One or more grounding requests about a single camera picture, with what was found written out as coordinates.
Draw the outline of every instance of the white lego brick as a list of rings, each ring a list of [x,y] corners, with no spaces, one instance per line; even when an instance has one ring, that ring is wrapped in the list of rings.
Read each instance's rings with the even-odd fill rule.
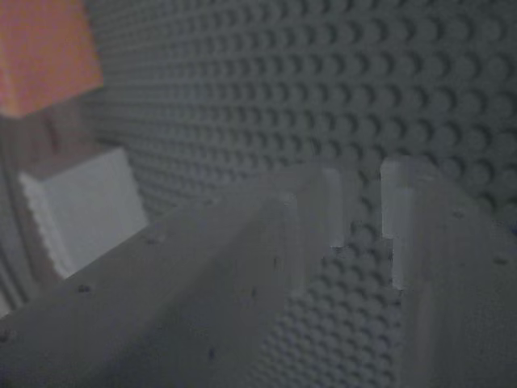
[[[147,226],[122,149],[82,150],[20,176],[57,272],[70,276]]]

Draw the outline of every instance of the gray lego brick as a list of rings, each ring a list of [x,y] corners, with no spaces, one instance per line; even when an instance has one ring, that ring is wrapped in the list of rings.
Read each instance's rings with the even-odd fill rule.
[[[363,176],[350,245],[323,260],[249,386],[393,386],[399,297],[380,239],[380,163],[417,155],[517,226],[517,3],[87,2],[106,87],[84,99],[124,145],[145,207],[342,156]]]

